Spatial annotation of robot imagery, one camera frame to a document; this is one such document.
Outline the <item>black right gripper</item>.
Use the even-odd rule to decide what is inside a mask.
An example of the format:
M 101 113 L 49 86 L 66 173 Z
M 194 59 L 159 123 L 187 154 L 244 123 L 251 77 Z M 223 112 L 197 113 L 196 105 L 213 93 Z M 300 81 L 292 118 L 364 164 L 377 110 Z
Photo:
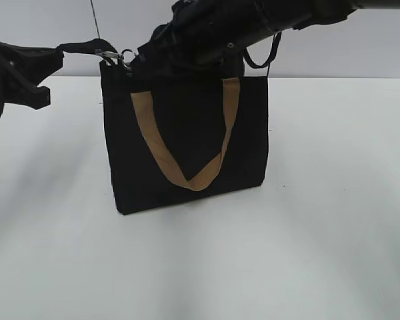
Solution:
M 242 55 L 229 48 L 220 28 L 228 21 L 230 1 L 176 1 L 172 20 L 159 25 L 129 63 L 143 78 L 183 77 L 212 73 L 244 75 Z

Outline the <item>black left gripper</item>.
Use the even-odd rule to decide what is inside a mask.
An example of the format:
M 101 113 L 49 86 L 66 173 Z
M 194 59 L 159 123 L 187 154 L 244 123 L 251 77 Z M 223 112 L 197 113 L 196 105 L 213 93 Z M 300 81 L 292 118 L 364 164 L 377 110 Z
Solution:
M 63 52 L 98 55 L 115 53 L 106 40 L 64 43 L 56 48 L 20 47 L 0 42 L 0 100 L 34 110 L 51 104 L 51 92 L 42 81 L 63 66 Z

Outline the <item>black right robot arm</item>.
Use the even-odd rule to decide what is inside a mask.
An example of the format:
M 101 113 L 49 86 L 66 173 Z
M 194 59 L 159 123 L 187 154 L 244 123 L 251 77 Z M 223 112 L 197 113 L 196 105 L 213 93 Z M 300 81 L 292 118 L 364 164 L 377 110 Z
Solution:
M 129 68 L 144 77 L 237 76 L 243 64 L 270 66 L 285 30 L 336 24 L 360 9 L 400 9 L 400 1 L 177 1 Z

